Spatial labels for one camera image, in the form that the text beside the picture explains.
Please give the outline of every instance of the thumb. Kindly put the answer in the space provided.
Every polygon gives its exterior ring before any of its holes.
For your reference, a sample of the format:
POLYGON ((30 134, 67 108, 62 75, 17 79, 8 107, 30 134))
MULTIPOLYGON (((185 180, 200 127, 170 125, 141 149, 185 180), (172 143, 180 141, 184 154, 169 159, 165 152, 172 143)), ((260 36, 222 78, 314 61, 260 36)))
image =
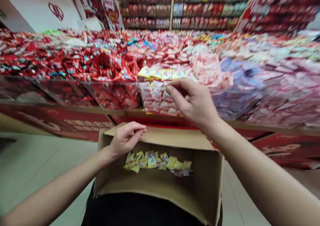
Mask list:
POLYGON ((189 102, 182 96, 182 94, 173 86, 166 87, 167 93, 171 96, 174 103, 178 107, 178 109, 184 113, 183 111, 188 107, 189 102))
POLYGON ((144 129, 140 129, 138 130, 132 137, 131 139, 129 139, 129 141, 127 142, 127 144, 130 145, 130 147, 134 147, 136 146, 137 142, 139 141, 139 139, 141 138, 142 134, 144 133, 144 129))

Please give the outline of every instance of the forearm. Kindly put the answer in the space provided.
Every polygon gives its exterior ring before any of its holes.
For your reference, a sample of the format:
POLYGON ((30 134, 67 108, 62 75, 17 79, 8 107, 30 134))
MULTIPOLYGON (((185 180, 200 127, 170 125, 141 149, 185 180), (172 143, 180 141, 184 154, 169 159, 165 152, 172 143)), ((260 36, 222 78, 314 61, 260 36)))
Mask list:
POLYGON ((32 194, 4 216, 4 225, 49 225, 66 210, 95 175, 113 161, 108 149, 104 148, 32 194))
POLYGON ((224 121, 205 133, 220 148, 247 193, 274 226, 319 225, 320 201, 224 121))

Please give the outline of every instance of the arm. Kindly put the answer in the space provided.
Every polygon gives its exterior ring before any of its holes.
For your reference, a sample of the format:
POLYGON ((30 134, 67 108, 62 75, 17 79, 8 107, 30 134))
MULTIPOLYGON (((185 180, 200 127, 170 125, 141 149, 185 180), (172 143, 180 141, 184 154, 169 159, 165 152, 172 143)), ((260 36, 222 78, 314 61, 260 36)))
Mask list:
POLYGON ((319 225, 320 201, 219 117, 207 87, 180 79, 171 82, 166 91, 184 116, 219 146, 271 225, 319 225), (188 100, 180 92, 187 92, 188 100))
POLYGON ((53 180, 2 218, 4 226, 49 225, 77 198, 106 165, 128 153, 146 126, 131 122, 119 128, 110 146, 53 180))

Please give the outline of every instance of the hand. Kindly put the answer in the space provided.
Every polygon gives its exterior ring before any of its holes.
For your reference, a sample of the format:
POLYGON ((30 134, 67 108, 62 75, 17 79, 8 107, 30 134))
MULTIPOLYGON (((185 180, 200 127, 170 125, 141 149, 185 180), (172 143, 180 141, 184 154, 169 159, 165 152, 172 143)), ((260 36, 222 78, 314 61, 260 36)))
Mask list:
POLYGON ((137 122, 130 122, 118 128, 110 144, 113 158, 117 159, 132 150, 146 131, 146 126, 137 122))
POLYGON ((166 91, 172 97, 180 112, 197 125, 200 130, 204 130, 210 124, 221 120, 208 87, 191 79, 181 78, 170 82, 166 91))

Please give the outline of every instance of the open cardboard box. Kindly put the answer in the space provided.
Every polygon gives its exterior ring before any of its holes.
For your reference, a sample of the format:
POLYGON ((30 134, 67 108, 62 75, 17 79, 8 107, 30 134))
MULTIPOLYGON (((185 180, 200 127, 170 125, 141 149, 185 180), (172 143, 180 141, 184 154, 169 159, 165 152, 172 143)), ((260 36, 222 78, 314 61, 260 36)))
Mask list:
MULTIPOLYGON (((100 132, 99 150, 110 145, 120 124, 100 132)), ((133 152, 154 150, 168 152, 179 161, 191 160, 190 177, 176 177, 170 171, 140 169, 126 171, 127 155, 103 169, 95 179, 94 196, 133 192, 169 200, 205 225, 217 225, 221 205, 223 156, 215 151, 199 130, 148 127, 133 152)))

